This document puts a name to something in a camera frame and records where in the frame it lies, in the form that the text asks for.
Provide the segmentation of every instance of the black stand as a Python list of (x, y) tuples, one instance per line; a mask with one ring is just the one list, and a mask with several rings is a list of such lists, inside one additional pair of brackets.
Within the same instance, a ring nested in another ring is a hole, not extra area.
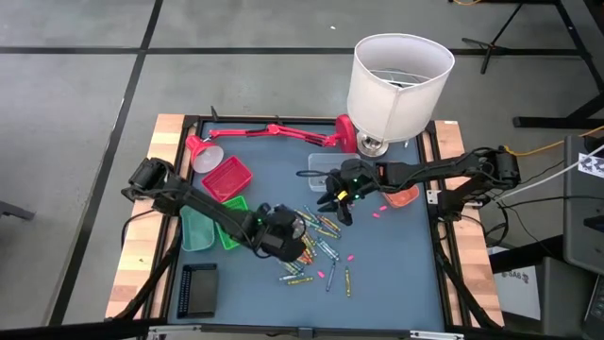
[[(577, 28), (570, 19), (566, 8), (560, 0), (482, 0), (482, 3), (514, 3), (518, 4), (516, 9), (506, 23), (501, 27), (495, 38), (490, 42), (479, 42), (476, 40), (462, 38), (465, 43), (473, 43), (480, 47), (479, 51), (483, 51), (484, 60), (480, 68), (480, 73), (484, 75), (491, 56), (579, 56), (585, 62), (594, 82), (596, 83), (599, 94), (574, 112), (563, 118), (548, 118), (548, 117), (513, 117), (512, 123), (516, 128), (581, 128), (591, 129), (604, 126), (604, 119), (589, 119), (598, 111), (604, 109), (604, 80), (592, 61), (592, 56), (587, 51), (585, 44), (581, 40)], [(512, 22), (518, 11), (523, 5), (553, 5), (560, 14), (568, 35), (573, 40), (575, 49), (516, 49), (497, 46), (496, 42), (501, 37), (503, 32)]]
[(562, 235), (558, 235), (540, 243), (532, 243), (490, 255), (493, 274), (540, 264), (545, 257), (564, 262), (562, 243)]
[(501, 27), (501, 29), (499, 29), (499, 32), (497, 32), (497, 35), (495, 35), (495, 38), (491, 41), (491, 43), (479, 42), (469, 38), (461, 38), (464, 43), (477, 44), (478, 46), (480, 46), (480, 48), (486, 50), (484, 54), (484, 59), (482, 60), (482, 66), (480, 67), (481, 75), (484, 75), (487, 72), (487, 66), (489, 66), (489, 61), (491, 60), (491, 56), (495, 50), (497, 55), (499, 56), (505, 56), (506, 54), (510, 53), (510, 48), (497, 46), (495, 44), (497, 43), (499, 37), (501, 37), (503, 32), (506, 30), (506, 28), (508, 28), (508, 26), (512, 22), (513, 17), (516, 16), (522, 5), (524, 4), (519, 4), (518, 7), (516, 7), (510, 18), (508, 18), (508, 21), (503, 25), (503, 27)]
[(34, 218), (35, 213), (29, 212), (25, 209), (13, 206), (7, 202), (0, 201), (0, 216), (15, 216), (25, 221), (30, 221)]

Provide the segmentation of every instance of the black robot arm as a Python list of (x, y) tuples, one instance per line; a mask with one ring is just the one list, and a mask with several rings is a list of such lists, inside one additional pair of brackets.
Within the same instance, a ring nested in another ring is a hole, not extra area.
[(296, 214), (284, 206), (273, 209), (266, 203), (255, 211), (231, 210), (193, 188), (174, 173), (172, 165), (160, 159), (145, 159), (122, 190), (128, 199), (153, 198), (153, 209), (178, 216), (189, 206), (216, 221), (235, 241), (257, 253), (259, 249), (284, 262), (295, 261), (306, 248), (300, 239), (304, 226)]
[(338, 220), (352, 224), (348, 205), (357, 199), (379, 191), (398, 193), (416, 183), (437, 179), (468, 177), (455, 190), (438, 194), (438, 215), (444, 220), (459, 220), (464, 204), (483, 197), (493, 189), (509, 190), (520, 182), (516, 157), (503, 149), (475, 149), (459, 157), (420, 164), (348, 160), (340, 169), (332, 170), (326, 179), (327, 192), (317, 204), (319, 212), (336, 212)]

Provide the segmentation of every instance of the lamp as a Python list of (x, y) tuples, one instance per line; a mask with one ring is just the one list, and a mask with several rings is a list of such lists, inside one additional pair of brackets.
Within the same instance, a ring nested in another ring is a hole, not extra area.
[(455, 64), (451, 52), (409, 34), (378, 34), (355, 46), (348, 115), (357, 147), (378, 157), (388, 143), (407, 141), (428, 124)]

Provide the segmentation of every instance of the green container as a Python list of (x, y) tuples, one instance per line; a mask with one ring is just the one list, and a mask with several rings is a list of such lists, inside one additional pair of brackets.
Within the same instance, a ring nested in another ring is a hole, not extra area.
[(204, 250), (214, 243), (214, 221), (189, 206), (180, 209), (182, 221), (182, 249)]
[[(231, 198), (227, 202), (223, 203), (224, 206), (234, 210), (247, 210), (247, 203), (245, 203), (245, 198), (242, 195), (238, 195), (237, 197)], [(220, 235), (220, 241), (223, 243), (223, 247), (226, 250), (231, 250), (232, 248), (239, 245), (239, 243), (228, 236), (222, 229), (222, 227), (217, 224), (218, 234)]]

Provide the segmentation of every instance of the white cable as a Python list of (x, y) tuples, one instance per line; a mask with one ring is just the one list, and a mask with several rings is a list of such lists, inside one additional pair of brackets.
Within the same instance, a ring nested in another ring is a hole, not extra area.
[[(597, 149), (596, 149), (594, 152), (592, 152), (591, 154), (587, 155), (586, 157), (592, 157), (592, 156), (594, 156), (596, 153), (598, 153), (598, 152), (599, 152), (600, 150), (602, 150), (602, 149), (604, 149), (604, 144), (603, 144), (601, 147), (597, 148)], [(575, 162), (574, 164), (572, 164), (572, 165), (568, 166), (567, 168), (565, 168), (565, 169), (561, 170), (560, 172), (558, 172), (558, 173), (556, 173), (556, 174), (554, 174), (554, 175), (552, 175), (552, 176), (550, 176), (550, 177), (548, 177), (548, 178), (542, 179), (542, 180), (540, 180), (540, 181), (538, 181), (538, 182), (536, 182), (536, 183), (532, 183), (532, 184), (530, 184), (530, 185), (528, 185), (528, 186), (526, 186), (526, 187), (524, 187), (524, 188), (520, 188), (520, 189), (518, 189), (518, 190), (516, 190), (516, 191), (512, 191), (512, 192), (511, 192), (511, 193), (509, 193), (509, 194), (501, 195), (501, 196), (499, 196), (498, 198), (494, 199), (494, 201), (495, 201), (495, 202), (498, 202), (498, 201), (502, 200), (503, 198), (506, 198), (506, 197), (510, 197), (510, 196), (516, 195), (516, 194), (521, 193), (521, 192), (523, 192), (523, 191), (525, 191), (525, 190), (528, 190), (528, 189), (534, 188), (534, 187), (536, 187), (537, 185), (541, 185), (541, 184), (543, 184), (543, 183), (547, 182), (548, 180), (553, 179), (553, 178), (556, 178), (556, 177), (558, 177), (559, 175), (561, 175), (561, 174), (563, 174), (563, 173), (567, 172), (568, 170), (570, 170), (570, 169), (574, 168), (575, 166), (579, 165), (579, 162), (580, 162), (580, 161)]]

